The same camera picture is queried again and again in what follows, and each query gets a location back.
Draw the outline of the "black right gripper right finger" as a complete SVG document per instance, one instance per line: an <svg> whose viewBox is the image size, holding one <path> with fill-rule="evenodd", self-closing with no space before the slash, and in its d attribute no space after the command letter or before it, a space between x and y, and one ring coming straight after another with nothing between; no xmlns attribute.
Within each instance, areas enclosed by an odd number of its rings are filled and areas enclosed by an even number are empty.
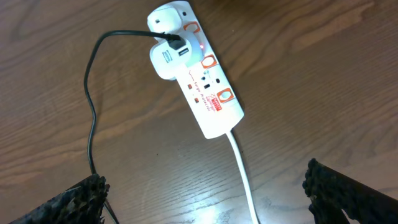
<svg viewBox="0 0 398 224"><path fill-rule="evenodd" d="M345 176L316 159L308 162L302 187L316 224L397 224L397 200Z"/></svg>

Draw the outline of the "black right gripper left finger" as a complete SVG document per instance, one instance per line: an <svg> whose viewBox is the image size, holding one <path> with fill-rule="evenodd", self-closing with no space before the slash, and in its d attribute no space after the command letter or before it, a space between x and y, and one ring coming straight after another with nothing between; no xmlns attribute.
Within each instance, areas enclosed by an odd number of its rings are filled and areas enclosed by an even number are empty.
<svg viewBox="0 0 398 224"><path fill-rule="evenodd" d="M109 185L93 174L10 224L104 224Z"/></svg>

